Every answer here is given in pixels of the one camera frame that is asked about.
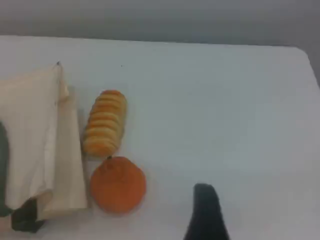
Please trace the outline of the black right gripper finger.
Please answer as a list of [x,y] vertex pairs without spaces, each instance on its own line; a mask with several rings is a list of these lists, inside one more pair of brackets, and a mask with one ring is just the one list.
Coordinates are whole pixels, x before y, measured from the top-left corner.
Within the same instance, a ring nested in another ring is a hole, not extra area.
[[185,240],[228,240],[220,200],[215,188],[197,183],[193,188],[193,208]]

